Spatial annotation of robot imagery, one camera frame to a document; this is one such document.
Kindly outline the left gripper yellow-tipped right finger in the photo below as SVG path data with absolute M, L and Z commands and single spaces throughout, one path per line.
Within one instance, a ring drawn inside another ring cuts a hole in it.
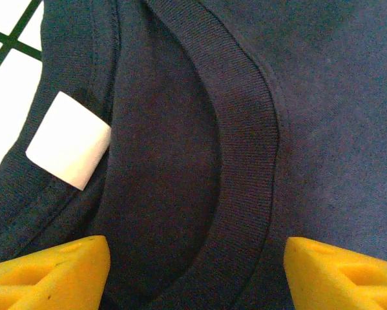
M 302 237 L 284 269 L 295 309 L 387 309 L 387 262 Z

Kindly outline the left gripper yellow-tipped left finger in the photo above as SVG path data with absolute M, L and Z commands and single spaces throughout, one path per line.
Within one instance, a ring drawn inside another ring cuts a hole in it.
M 110 269 L 104 236 L 0 263 L 0 309 L 98 309 Z

